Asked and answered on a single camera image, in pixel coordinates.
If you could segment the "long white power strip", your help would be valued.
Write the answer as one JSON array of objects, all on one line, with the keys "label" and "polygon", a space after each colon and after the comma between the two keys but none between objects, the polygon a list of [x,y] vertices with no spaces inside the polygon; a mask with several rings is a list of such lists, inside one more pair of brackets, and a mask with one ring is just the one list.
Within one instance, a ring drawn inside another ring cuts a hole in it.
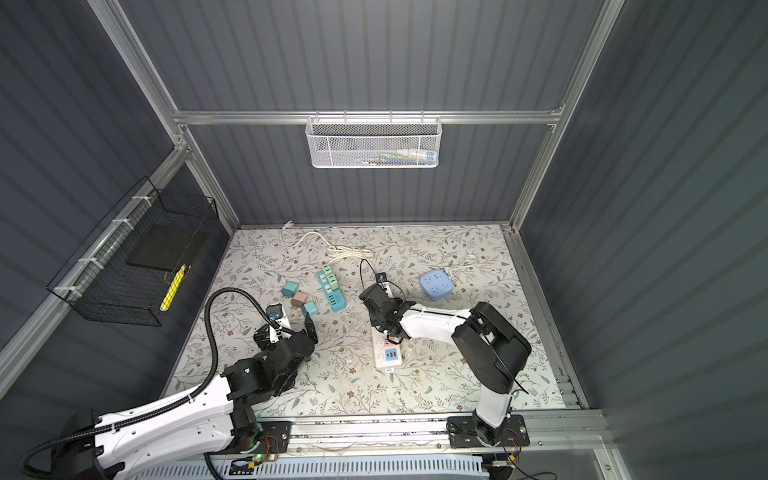
[{"label": "long white power strip", "polygon": [[373,358],[377,370],[392,373],[403,366],[399,344],[392,343],[382,332],[372,332]]}]

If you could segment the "teal blue power strip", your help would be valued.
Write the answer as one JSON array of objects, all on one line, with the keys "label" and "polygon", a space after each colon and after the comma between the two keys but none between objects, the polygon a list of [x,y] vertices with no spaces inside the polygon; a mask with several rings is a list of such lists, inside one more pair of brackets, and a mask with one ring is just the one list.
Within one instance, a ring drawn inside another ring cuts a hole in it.
[{"label": "teal blue power strip", "polygon": [[344,310],[347,307],[347,302],[340,289],[340,285],[338,290],[332,290],[325,279],[323,271],[317,273],[317,278],[321,285],[321,290],[328,300],[331,310],[334,313],[338,313]]}]

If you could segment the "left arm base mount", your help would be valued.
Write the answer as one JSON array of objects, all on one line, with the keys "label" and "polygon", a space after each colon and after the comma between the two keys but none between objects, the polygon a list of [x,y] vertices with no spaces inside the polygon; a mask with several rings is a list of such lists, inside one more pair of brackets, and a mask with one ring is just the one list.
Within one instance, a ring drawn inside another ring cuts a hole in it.
[{"label": "left arm base mount", "polygon": [[257,422],[254,425],[236,427],[230,430],[232,439],[224,447],[213,450],[213,454],[270,454],[286,453],[291,438],[293,423],[289,421]]}]

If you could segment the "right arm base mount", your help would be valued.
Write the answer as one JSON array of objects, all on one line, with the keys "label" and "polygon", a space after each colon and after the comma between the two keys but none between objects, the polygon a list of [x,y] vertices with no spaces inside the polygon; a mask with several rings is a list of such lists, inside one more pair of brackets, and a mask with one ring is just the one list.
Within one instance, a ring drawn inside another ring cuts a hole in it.
[{"label": "right arm base mount", "polygon": [[508,414],[500,426],[491,427],[478,416],[451,416],[446,429],[453,449],[514,447],[530,445],[528,429],[521,415]]}]

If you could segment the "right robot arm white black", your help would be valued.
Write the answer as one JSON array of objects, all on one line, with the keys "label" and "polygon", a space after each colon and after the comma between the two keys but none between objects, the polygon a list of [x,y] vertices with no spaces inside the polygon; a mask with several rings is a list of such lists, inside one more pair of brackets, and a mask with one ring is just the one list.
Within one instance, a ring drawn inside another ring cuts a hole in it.
[{"label": "right robot arm white black", "polygon": [[480,383],[472,427],[460,427],[486,446],[502,443],[517,375],[532,353],[530,342],[491,304],[470,309],[434,309],[394,297],[380,284],[359,295],[371,326],[397,343],[427,339],[454,345]]}]

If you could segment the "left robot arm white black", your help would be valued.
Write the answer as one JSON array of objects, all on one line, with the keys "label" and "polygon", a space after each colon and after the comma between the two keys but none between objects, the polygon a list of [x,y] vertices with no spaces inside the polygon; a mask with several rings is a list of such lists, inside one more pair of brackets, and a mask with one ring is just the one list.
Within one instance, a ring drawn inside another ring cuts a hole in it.
[{"label": "left robot arm white black", "polygon": [[56,446],[55,479],[128,479],[157,465],[199,454],[249,455],[256,463],[287,449],[287,422],[261,425],[253,410],[295,384],[318,342],[306,315],[301,330],[214,376],[198,396],[189,391],[111,415],[116,427]]}]

